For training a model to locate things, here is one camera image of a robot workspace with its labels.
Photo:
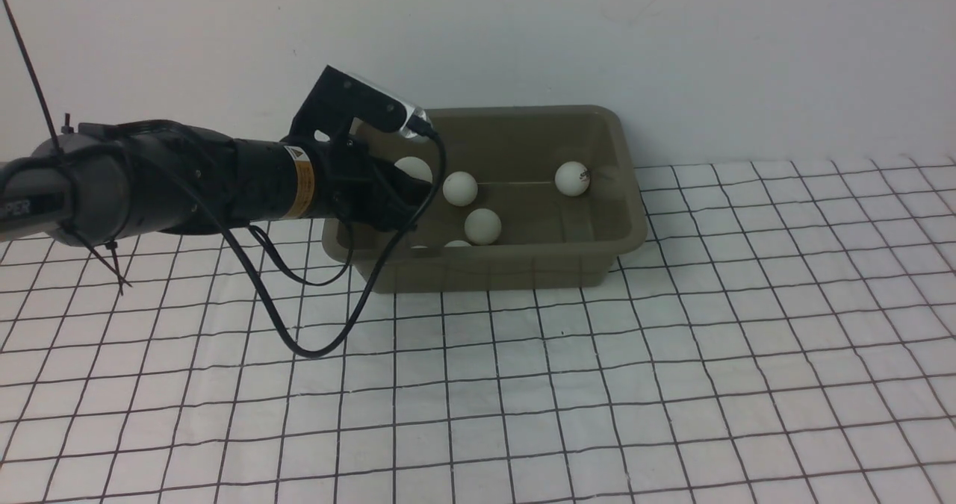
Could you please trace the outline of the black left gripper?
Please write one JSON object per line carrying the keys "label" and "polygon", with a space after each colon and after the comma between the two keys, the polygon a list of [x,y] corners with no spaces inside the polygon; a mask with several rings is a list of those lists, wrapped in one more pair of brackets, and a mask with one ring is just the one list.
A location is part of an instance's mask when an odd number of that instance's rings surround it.
{"label": "black left gripper", "polygon": [[375,231],[402,228],[433,186],[373,156],[355,137],[236,140],[235,176],[236,220],[338,219]]}

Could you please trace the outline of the black grey left arm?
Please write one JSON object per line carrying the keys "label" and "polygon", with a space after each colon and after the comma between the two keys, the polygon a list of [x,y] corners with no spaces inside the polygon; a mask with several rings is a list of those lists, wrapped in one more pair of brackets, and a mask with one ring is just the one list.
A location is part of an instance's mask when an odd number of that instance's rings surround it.
{"label": "black grey left arm", "polygon": [[44,233],[68,246],[274,220],[396,231],[431,190],[353,136],[260,141],[167,120],[82,123],[2,164],[1,231],[3,241]]}

